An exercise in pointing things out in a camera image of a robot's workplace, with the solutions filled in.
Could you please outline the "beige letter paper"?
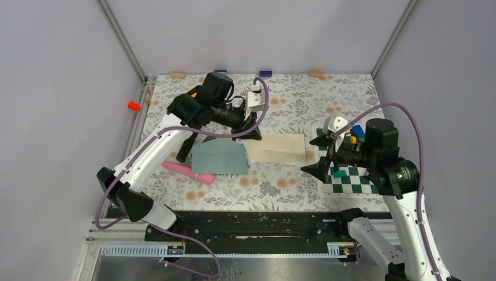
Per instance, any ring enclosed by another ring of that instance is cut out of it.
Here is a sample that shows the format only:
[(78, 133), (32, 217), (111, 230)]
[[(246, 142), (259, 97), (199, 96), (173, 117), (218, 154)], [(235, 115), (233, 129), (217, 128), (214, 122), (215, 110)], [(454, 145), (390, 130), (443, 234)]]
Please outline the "beige letter paper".
[(307, 164), (304, 134), (266, 134), (262, 140), (243, 140), (243, 146), (255, 163)]

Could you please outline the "light blue envelope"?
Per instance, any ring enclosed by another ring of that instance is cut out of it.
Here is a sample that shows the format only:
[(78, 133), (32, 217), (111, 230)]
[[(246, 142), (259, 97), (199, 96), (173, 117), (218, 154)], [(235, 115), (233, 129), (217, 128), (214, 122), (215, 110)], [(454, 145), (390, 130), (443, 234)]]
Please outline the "light blue envelope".
[(244, 146), (227, 139), (214, 139), (192, 148), (191, 169), (196, 174), (248, 174)]

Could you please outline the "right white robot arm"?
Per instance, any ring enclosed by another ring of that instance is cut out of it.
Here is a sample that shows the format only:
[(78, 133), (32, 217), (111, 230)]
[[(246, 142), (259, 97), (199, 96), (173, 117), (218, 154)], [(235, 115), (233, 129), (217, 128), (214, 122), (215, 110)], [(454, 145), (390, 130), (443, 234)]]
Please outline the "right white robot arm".
[(359, 208), (341, 211), (335, 232), (343, 241), (355, 240), (380, 267), (385, 280), (453, 280), (435, 245), (419, 191), (420, 172), (413, 162), (399, 155), (398, 130), (381, 118), (366, 123), (364, 140), (346, 143), (349, 122), (331, 116), (311, 145), (326, 146), (318, 162), (302, 167), (321, 182), (340, 165), (362, 167), (386, 203), (399, 238), (396, 248), (376, 230)]

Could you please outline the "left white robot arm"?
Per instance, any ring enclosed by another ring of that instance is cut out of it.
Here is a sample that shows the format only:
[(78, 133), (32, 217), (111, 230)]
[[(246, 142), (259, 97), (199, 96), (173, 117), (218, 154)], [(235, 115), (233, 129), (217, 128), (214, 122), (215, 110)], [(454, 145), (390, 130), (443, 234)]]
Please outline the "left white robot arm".
[(166, 205), (145, 195), (143, 189), (159, 166), (178, 146), (191, 148), (187, 139), (194, 134), (210, 135), (201, 128), (214, 122), (231, 128), (231, 139), (261, 140), (259, 125), (268, 111), (269, 88), (260, 78), (254, 78), (252, 89), (263, 90), (264, 108), (260, 115), (253, 112), (245, 97), (238, 107), (231, 105), (234, 99), (234, 83), (219, 72), (210, 72), (200, 85), (177, 95), (167, 107), (166, 114), (154, 131), (121, 163), (110, 169), (102, 167), (97, 179), (104, 192), (96, 210), (95, 226), (104, 230), (113, 223), (102, 225), (99, 215), (105, 200), (114, 203), (131, 222), (143, 221), (159, 230), (169, 241), (181, 235), (177, 216)]

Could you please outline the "teal small block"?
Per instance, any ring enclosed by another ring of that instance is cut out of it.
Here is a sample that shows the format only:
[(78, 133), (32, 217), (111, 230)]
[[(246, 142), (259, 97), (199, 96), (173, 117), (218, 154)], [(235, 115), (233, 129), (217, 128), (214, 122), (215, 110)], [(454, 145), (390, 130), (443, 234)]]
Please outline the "teal small block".
[(345, 170), (338, 170), (336, 172), (332, 172), (332, 176), (335, 179), (340, 179), (340, 178), (346, 177), (347, 173)]

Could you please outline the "blue green lego block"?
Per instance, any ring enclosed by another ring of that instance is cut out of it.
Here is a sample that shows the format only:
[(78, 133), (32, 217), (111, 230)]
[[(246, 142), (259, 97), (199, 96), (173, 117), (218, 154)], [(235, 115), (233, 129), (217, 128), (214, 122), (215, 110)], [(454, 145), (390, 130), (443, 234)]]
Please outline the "blue green lego block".
[(351, 135), (354, 136), (359, 141), (365, 140), (365, 132), (364, 129), (360, 125), (354, 125), (351, 128)]

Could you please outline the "floral table mat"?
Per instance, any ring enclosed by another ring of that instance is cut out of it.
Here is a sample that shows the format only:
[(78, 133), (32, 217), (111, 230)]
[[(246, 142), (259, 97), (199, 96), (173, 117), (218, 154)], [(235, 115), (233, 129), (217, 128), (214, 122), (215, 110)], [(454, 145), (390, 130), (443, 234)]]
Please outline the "floral table mat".
[[(379, 103), (371, 75), (326, 76), (326, 81), (306, 74), (266, 78), (270, 100), (262, 135), (304, 134), (310, 141), (328, 116), (352, 120)], [(382, 198), (323, 198), (316, 181), (299, 166), (276, 163), (251, 163), (248, 174), (219, 175), (212, 184), (159, 167), (144, 192), (174, 210), (387, 211)]]

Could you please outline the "green white chessboard mat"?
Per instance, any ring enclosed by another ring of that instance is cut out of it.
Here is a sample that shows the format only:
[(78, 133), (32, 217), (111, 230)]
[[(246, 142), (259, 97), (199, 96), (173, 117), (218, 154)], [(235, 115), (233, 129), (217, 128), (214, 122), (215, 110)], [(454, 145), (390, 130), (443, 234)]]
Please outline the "green white chessboard mat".
[(366, 169), (362, 167), (340, 165), (339, 170), (345, 170), (346, 177), (335, 179), (332, 176), (334, 165), (330, 166), (329, 178), (326, 183), (316, 181), (319, 195), (323, 198), (379, 198), (378, 189), (364, 176)]

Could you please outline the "grey lego baseplate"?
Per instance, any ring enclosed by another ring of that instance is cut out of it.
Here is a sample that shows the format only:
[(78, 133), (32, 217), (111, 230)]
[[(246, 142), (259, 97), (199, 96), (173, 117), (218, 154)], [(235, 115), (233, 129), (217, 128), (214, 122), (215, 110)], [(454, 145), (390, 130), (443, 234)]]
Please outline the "grey lego baseplate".
[(202, 143), (206, 143), (206, 142), (209, 142), (209, 141), (213, 141), (213, 140), (215, 140), (215, 139), (216, 139), (216, 137), (214, 137), (214, 136), (207, 136), (207, 137), (206, 137), (206, 138), (202, 141)]

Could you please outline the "dark purple lego brick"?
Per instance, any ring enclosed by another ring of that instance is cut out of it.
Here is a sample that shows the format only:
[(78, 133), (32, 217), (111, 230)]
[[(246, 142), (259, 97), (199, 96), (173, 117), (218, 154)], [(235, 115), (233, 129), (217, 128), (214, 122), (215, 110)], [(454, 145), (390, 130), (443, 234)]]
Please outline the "dark purple lego brick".
[(259, 71), (260, 77), (271, 77), (272, 75), (273, 75), (273, 72), (271, 70), (260, 70)]

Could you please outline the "right wooden cylinder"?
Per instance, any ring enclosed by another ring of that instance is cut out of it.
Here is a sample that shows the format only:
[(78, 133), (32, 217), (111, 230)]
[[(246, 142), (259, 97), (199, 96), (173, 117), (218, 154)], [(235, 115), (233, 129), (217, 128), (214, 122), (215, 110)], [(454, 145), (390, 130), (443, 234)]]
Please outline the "right wooden cylinder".
[(309, 71), (308, 76), (311, 78), (317, 78), (321, 81), (326, 81), (327, 76), (324, 73), (318, 72), (318, 71)]

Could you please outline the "wooden cylinder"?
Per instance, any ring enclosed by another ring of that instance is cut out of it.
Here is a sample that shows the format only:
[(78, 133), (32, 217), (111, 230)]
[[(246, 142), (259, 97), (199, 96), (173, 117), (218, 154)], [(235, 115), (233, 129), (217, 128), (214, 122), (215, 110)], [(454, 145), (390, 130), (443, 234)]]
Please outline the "wooden cylinder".
[(318, 72), (318, 71), (309, 71), (308, 76), (311, 78), (317, 78), (321, 81), (326, 81), (327, 76), (324, 73)]
[(184, 74), (184, 73), (178, 73), (178, 72), (171, 72), (170, 73), (170, 77), (174, 78), (174, 79), (183, 80), (183, 79), (185, 79), (185, 76), (186, 76), (186, 74)]

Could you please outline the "left wooden cylinder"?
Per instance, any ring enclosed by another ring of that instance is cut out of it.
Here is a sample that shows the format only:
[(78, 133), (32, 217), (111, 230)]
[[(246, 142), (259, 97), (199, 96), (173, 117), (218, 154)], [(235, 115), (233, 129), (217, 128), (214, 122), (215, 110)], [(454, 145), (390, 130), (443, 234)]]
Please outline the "left wooden cylinder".
[(174, 78), (174, 79), (183, 80), (183, 79), (185, 79), (185, 76), (186, 76), (186, 74), (184, 74), (184, 73), (178, 73), (178, 72), (171, 72), (170, 73), (170, 77)]

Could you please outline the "orange red cap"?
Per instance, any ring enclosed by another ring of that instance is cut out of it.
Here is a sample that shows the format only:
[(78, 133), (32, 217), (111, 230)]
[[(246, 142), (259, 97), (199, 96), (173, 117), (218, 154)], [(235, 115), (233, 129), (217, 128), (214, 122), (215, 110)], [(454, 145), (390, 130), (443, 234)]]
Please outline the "orange red cap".
[(132, 111), (139, 112), (141, 110), (141, 105), (134, 102), (134, 101), (129, 101), (127, 104), (127, 107), (131, 109)]

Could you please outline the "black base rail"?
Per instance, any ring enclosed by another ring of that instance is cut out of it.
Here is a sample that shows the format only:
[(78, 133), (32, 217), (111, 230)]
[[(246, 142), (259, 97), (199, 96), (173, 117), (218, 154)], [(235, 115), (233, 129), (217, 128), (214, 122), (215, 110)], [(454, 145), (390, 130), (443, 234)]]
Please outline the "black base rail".
[(169, 229), (203, 242), (216, 255), (325, 254), (353, 247), (338, 212), (179, 211)]

